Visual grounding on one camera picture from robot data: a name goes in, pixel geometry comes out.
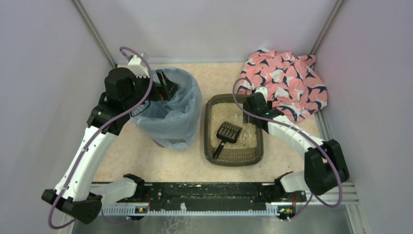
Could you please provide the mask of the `black litter scoop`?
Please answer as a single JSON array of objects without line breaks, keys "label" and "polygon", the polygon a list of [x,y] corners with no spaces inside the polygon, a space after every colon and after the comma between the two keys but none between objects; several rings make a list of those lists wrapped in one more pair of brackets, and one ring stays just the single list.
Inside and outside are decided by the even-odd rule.
[{"label": "black litter scoop", "polygon": [[241,131],[242,127],[229,122],[223,122],[216,134],[216,137],[221,142],[212,156],[213,159],[217,159],[220,156],[226,143],[235,144],[241,134]]}]

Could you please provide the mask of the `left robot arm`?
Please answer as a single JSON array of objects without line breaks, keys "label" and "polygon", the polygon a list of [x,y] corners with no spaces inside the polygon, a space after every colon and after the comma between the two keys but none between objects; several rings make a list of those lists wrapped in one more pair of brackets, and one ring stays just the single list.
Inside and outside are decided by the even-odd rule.
[{"label": "left robot arm", "polygon": [[44,190],[41,198],[83,224],[94,221],[103,209],[118,201],[148,200],[142,178],[126,174],[120,180],[92,188],[92,181],[107,150],[129,121],[130,113],[146,101],[169,101],[180,89],[158,69],[135,74],[128,68],[109,71],[101,94],[87,120],[82,143],[61,181]]}]

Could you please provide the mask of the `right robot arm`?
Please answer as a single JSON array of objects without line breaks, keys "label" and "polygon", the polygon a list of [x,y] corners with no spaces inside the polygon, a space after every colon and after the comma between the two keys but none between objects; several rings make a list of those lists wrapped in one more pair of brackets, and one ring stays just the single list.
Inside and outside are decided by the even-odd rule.
[{"label": "right robot arm", "polygon": [[323,195],[338,187],[350,175],[338,141],[324,140],[313,136],[296,124],[280,110],[271,108],[262,93],[248,95],[243,102],[244,120],[281,139],[304,159],[304,169],[289,172],[275,179],[279,194],[310,191]]}]

